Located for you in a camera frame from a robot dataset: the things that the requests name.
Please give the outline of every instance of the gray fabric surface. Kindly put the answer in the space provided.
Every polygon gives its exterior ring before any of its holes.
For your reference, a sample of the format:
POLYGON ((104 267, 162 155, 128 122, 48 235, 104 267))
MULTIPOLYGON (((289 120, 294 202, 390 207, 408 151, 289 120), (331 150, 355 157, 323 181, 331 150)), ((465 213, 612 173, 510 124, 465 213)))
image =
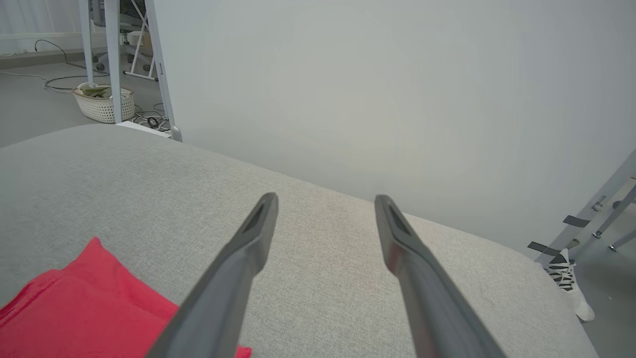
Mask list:
MULTIPOLYGON (((113 125, 2 148, 0 168, 0 304, 36 275, 64 267, 92 236, 178 304, 256 200, 274 191, 278 224, 240 343, 255 358, 414 357, 370 201, 113 125)), ((406 218, 508 357, 597 356, 534 262, 406 218)))

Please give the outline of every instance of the person's foot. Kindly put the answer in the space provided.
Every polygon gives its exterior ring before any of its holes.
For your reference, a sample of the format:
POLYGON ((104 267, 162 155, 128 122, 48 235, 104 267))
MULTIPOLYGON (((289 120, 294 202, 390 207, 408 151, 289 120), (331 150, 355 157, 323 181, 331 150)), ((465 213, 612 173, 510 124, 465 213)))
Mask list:
POLYGON ((581 292, 579 285, 576 283, 574 266, 576 266, 576 263, 567 260, 566 249, 563 255, 557 256, 548 264, 546 271, 559 286, 563 294, 567 296, 567 300, 574 310, 574 313, 579 317, 579 320, 589 322, 594 320, 594 311, 585 300, 583 292, 581 292))

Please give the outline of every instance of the tape strip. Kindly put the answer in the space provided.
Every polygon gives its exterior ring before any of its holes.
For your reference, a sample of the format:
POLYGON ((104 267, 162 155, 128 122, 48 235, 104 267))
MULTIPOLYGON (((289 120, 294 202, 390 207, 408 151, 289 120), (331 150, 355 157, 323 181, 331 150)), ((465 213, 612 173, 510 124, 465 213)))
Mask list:
POLYGON ((573 217, 572 215, 568 215, 563 222, 576 227, 586 227, 590 223, 589 220, 583 220, 581 218, 573 217))
POLYGON ((555 250, 554 248, 551 247, 547 247, 546 245, 542 245, 540 243, 536 243, 536 242, 531 242, 528 245, 529 248, 533 249, 533 250, 537 250, 538 252, 542 252, 548 256, 556 256, 558 254, 561 253, 561 251, 559 250, 555 250))

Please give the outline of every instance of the plastic woven basket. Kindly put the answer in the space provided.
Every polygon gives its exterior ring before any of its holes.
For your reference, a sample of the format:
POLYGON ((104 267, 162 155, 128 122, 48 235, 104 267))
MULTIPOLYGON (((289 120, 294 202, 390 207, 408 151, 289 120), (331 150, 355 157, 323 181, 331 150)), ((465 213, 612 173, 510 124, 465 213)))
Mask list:
MULTIPOLYGON (((113 111, 113 98, 93 98, 85 96, 82 89, 85 87, 94 87, 96 83, 82 83, 71 91, 78 102, 79 108, 84 115, 90 119, 94 119, 102 123, 115 123, 115 115, 113 111)), ((121 119, 131 119, 135 117, 135 99, 134 92, 129 89, 121 89, 121 119)))

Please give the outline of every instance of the white wall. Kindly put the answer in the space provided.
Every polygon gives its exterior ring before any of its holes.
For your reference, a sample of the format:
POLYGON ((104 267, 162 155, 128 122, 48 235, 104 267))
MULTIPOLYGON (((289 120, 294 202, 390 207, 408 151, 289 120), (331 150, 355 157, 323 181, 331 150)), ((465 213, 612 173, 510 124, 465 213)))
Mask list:
POLYGON ((636 147, 630 0, 155 3, 185 143, 529 256, 636 147))
MULTIPOLYGON (((104 29, 93 27, 93 47, 105 47, 104 29)), ((0 0, 0 55, 33 52, 38 39, 64 50, 83 48, 78 0, 0 0)), ((57 50, 45 42, 38 51, 57 50)))

